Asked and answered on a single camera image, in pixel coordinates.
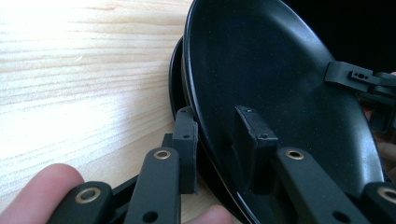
wooden surface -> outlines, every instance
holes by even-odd
[[[113,188],[139,173],[173,129],[168,67],[190,5],[0,4],[0,212],[52,163]],[[183,196],[182,220],[215,203],[201,184]]]

